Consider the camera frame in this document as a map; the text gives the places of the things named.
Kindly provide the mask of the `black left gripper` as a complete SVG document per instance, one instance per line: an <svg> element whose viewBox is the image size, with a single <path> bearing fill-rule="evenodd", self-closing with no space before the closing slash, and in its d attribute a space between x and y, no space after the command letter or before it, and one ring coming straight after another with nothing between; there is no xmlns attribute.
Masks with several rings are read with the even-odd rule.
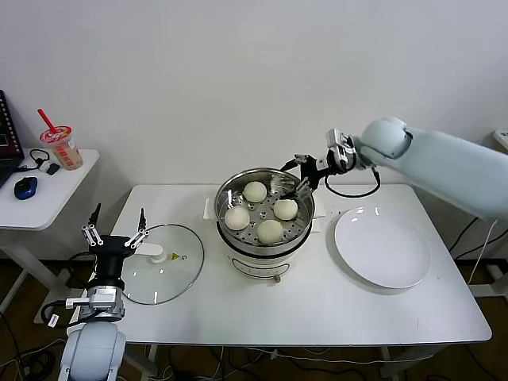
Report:
<svg viewBox="0 0 508 381"><path fill-rule="evenodd" d="M88 222L82 227L82 233L95 255L94 278L91 283L123 283L121 279L124 260L133 254L149 235L144 208L140 209L137 232L128 237L101 237L96 224L101 203L97 204Z"/></svg>

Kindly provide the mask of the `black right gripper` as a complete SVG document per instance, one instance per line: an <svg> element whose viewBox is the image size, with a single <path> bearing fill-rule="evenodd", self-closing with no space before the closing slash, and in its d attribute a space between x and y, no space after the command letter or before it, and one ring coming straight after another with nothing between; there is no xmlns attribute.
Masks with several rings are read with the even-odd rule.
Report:
<svg viewBox="0 0 508 381"><path fill-rule="evenodd" d="M308 198L317 189L321 179L332 174L332 166L327 156L318 159L313 156L296 154L293 159L287 161L280 171L289 171L300 165L301 180L295 187L282 194L279 200L294 200Z"/></svg>

